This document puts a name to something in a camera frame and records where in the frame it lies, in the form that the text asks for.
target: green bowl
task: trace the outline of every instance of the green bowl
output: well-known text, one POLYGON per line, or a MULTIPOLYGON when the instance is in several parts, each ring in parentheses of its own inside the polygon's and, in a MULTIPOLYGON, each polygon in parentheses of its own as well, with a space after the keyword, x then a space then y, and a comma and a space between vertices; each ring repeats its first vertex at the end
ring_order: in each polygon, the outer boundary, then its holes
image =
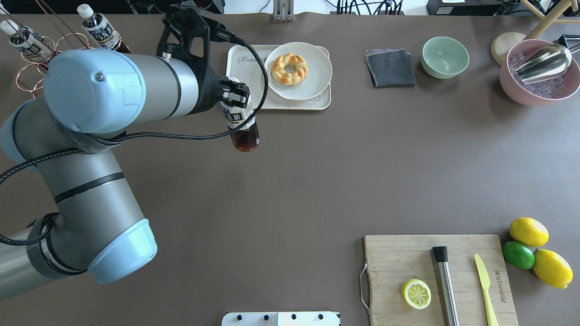
POLYGON ((447 79, 459 75, 467 68, 469 54, 457 40, 438 36, 423 45, 421 64, 429 75, 447 79))

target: light blue joint cover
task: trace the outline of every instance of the light blue joint cover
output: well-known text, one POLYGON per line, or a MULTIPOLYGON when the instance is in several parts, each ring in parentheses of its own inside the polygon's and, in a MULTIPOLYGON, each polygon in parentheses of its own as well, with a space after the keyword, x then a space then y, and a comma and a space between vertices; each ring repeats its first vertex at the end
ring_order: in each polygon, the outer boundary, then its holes
POLYGON ((141 113, 146 86, 131 59, 105 49, 69 50, 55 56, 44 77, 52 114, 82 133, 126 128, 141 113))
MULTIPOLYGON (((18 147, 16 146, 16 141, 14 140, 14 121, 16 120, 16 116, 25 107, 28 103, 34 100, 29 100, 26 103, 22 104, 3 124, 2 128, 0 128, 0 146, 6 155, 12 159, 12 161, 16 162, 16 164, 21 164, 26 162, 26 159, 20 154, 18 147)), ((29 166, 27 169, 32 171, 38 171, 38 168, 35 166, 29 166)))
POLYGON ((107 284, 123 278, 143 267, 157 253, 157 243, 142 219, 109 243, 89 264, 87 270, 97 282, 107 284))

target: bottle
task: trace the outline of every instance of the bottle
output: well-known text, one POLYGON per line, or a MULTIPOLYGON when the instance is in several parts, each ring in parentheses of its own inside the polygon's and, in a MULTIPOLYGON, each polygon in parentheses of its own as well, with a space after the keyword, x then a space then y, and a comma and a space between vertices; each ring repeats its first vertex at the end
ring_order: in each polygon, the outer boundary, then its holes
MULTIPOLYGON (((239 126, 242 122, 253 113, 252 98, 248 99, 246 108, 229 106, 224 102, 222 104, 223 116, 229 130, 239 126)), ((231 142, 238 151, 249 152, 256 149, 260 143, 260 134, 258 133, 258 124, 256 117, 244 126, 244 128, 230 134, 231 142)))
POLYGON ((131 53, 105 16, 94 12, 89 5, 80 5, 77 7, 77 12, 83 18, 82 27, 101 48, 131 53))
POLYGON ((19 27, 11 20, 0 23, 0 28, 10 35, 9 43, 31 62, 42 64, 46 69, 46 63, 54 55, 54 49, 46 43, 38 33, 28 26, 19 27))

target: lime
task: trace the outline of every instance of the lime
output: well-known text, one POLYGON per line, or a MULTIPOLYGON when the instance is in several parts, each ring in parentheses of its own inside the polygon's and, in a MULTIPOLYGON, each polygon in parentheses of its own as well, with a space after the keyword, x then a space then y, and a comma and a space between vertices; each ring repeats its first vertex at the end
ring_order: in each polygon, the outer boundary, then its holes
POLYGON ((509 234, 528 247, 541 247, 549 238, 546 227, 533 218, 515 219, 509 226, 509 234))
POLYGON ((568 287, 572 281, 572 268, 562 256, 545 249, 537 249, 534 256, 536 258, 534 273, 540 280, 555 288, 568 287))
POLYGON ((415 309, 425 309, 431 303, 431 290, 425 282, 412 278, 403 284, 403 299, 415 309))
POLYGON ((534 266, 534 253, 523 243, 517 241, 506 242, 503 245, 503 258, 510 264, 521 269, 530 269, 534 266))

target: bowl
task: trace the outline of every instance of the bowl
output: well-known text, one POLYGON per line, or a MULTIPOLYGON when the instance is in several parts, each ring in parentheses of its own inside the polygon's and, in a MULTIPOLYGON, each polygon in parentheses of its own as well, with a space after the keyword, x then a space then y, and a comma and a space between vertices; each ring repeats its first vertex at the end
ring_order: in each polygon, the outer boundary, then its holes
POLYGON ((525 106, 547 106, 567 99, 578 91, 580 87, 580 68, 573 58, 572 63, 570 63, 566 72, 561 76, 564 80, 563 85, 565 89, 562 92, 558 92, 554 98, 533 94, 517 82, 513 70, 509 68, 509 64, 514 64, 515 62, 509 62, 509 58, 515 57, 519 53, 523 57, 527 57, 533 55, 540 48, 551 44, 553 43, 541 39, 527 39, 514 45, 508 51, 506 58, 503 60, 502 67, 499 69, 499 83, 502 85, 503 91, 512 100, 525 106))
POLYGON ((452 78, 469 64, 469 53, 459 41, 439 36, 423 45, 421 64, 425 71, 438 79, 452 78))
POLYGON ((304 42, 292 42, 280 45, 268 55, 264 66, 269 75, 268 85, 270 89, 288 100, 304 101, 311 99, 322 93, 332 79, 332 64, 326 53, 317 46, 304 42), (278 56, 285 55, 286 53, 299 55, 306 62, 308 74, 298 85, 284 85, 272 77, 271 71, 274 61, 278 56))

